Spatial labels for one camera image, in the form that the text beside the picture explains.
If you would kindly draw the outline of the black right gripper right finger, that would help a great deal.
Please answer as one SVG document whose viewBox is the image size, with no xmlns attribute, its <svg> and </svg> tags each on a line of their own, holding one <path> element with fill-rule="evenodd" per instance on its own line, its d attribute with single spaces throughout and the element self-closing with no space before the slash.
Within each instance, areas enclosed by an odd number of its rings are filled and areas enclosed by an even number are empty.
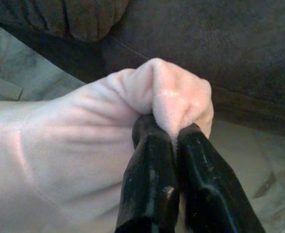
<svg viewBox="0 0 285 233">
<path fill-rule="evenodd" d="M 266 233 L 235 172 L 198 125 L 179 132 L 176 162 L 189 233 Z"/>
</svg>

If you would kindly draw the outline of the brown suede sofa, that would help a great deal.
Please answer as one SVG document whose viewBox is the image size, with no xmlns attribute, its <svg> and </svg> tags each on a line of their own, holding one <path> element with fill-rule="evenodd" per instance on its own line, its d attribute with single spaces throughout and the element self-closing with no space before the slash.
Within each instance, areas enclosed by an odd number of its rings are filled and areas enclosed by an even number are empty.
<svg viewBox="0 0 285 233">
<path fill-rule="evenodd" d="M 285 0 L 0 0 L 0 27 L 85 83 L 175 63 L 216 118 L 285 137 Z"/>
</svg>

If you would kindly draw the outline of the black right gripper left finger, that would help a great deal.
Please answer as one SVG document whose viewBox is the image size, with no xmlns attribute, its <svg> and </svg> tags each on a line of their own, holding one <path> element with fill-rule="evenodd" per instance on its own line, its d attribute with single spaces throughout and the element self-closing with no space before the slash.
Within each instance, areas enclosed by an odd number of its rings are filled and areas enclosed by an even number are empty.
<svg viewBox="0 0 285 233">
<path fill-rule="evenodd" d="M 180 192 L 171 138 L 145 115 L 135 122 L 132 140 L 115 233 L 175 233 Z"/>
</svg>

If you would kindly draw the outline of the pink plush pillow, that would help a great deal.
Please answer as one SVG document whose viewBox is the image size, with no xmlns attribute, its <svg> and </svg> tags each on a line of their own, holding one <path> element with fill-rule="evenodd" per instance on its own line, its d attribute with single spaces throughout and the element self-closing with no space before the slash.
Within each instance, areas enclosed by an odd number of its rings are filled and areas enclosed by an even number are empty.
<svg viewBox="0 0 285 233">
<path fill-rule="evenodd" d="M 113 233 L 135 121 L 209 136 L 210 83 L 159 58 L 49 101 L 0 101 L 0 233 Z"/>
</svg>

